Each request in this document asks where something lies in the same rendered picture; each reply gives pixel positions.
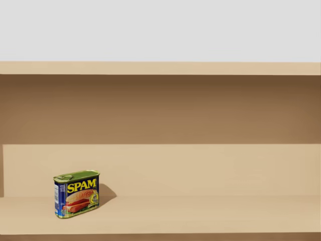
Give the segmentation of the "pale wooden shelf unit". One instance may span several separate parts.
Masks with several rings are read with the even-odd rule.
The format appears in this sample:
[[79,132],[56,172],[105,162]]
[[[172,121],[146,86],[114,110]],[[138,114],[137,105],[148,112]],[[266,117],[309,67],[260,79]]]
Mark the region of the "pale wooden shelf unit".
[[320,170],[320,61],[0,61],[0,241],[321,241]]

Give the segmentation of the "green and blue rectangular can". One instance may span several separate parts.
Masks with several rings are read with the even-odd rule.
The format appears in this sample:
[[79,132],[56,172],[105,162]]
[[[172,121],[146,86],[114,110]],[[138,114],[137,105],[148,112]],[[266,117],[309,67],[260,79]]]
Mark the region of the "green and blue rectangular can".
[[84,170],[55,176],[55,215],[71,218],[99,207],[99,175]]

